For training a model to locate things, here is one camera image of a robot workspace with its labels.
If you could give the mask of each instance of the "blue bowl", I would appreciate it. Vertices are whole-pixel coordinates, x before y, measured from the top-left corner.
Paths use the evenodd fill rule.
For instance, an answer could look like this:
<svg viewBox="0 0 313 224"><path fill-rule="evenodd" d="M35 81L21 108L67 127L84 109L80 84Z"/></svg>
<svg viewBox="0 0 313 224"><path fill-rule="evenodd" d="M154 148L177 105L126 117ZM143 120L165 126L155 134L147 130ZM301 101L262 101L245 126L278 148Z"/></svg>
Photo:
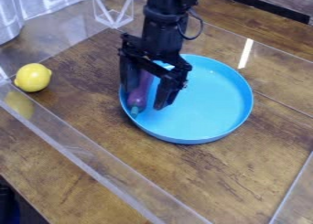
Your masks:
<svg viewBox="0 0 313 224"><path fill-rule="evenodd" d="M147 109L132 117L120 89L120 105L136 126L161 140L175 144L203 144L219 140L249 118L253 108L250 86L227 65L197 55L182 55L191 63L189 87L173 105L153 109L159 79L150 88Z"/></svg>

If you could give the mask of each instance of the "lemon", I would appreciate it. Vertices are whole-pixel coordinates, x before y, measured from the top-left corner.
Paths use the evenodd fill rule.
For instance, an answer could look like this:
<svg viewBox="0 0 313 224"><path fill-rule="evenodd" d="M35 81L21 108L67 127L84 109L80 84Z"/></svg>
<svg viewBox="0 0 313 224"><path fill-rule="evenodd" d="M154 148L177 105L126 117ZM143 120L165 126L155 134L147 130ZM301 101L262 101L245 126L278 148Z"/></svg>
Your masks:
<svg viewBox="0 0 313 224"><path fill-rule="evenodd" d="M15 85L27 92L40 91L50 85L51 74L41 64L28 64L17 71Z"/></svg>
<svg viewBox="0 0 313 224"><path fill-rule="evenodd" d="M21 117L28 120L32 118L35 113L35 105L21 93L11 91L7 94L5 103Z"/></svg>

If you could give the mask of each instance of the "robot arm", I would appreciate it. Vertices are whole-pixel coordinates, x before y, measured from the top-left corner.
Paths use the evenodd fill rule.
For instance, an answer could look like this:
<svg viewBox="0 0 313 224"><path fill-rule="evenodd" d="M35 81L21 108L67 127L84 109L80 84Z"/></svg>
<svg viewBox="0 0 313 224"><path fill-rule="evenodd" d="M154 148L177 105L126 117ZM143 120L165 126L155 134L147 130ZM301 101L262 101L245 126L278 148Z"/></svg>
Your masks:
<svg viewBox="0 0 313 224"><path fill-rule="evenodd" d="M142 37L122 35L120 85L130 93L139 85L140 72L147 71L161 78L154 101L154 109L173 104L178 92L187 86L190 63L181 57L183 39L189 23L189 13L194 15L197 0L148 0L143 9L144 25ZM153 61L159 60L174 66L167 70Z"/></svg>

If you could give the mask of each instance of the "black cable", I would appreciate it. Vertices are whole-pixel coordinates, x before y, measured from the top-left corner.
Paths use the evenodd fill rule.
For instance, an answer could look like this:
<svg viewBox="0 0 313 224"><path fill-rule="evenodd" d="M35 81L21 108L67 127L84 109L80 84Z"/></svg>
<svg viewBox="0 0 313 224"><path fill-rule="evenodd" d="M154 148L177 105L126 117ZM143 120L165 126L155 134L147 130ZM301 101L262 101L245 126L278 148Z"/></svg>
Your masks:
<svg viewBox="0 0 313 224"><path fill-rule="evenodd" d="M199 22L201 22L201 29L199 29L199 31L198 31L198 33L197 33L195 36L189 37L189 36L186 36L186 35L183 34L183 32L182 32L182 30L181 30L181 25L179 25L179 22L178 22L178 32L179 32L179 34L182 35L182 37L183 37L185 39L187 39L187 40L194 40L195 38L199 37L199 35L201 35L202 31L203 31L203 26L205 26L205 24L203 24L202 18L197 15L197 13L193 11L193 9L189 10L189 13L191 14L191 16L193 16L195 19L199 20Z"/></svg>

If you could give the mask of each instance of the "wooden table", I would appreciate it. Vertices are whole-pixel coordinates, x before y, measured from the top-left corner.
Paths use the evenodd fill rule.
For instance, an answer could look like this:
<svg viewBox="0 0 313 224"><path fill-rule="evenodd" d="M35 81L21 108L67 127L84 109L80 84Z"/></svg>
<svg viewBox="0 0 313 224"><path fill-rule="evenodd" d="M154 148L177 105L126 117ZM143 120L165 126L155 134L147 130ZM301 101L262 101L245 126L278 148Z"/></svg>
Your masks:
<svg viewBox="0 0 313 224"><path fill-rule="evenodd" d="M225 0L201 0L198 10L206 22L313 59L312 27ZM183 51L234 66L245 41L207 27ZM43 61L54 78L32 98L210 221L268 223L312 151L312 64L254 45L241 70L251 116L218 142L189 147L147 136L122 112L119 46L108 29ZM51 223L147 222L3 109L0 116L1 175Z"/></svg>

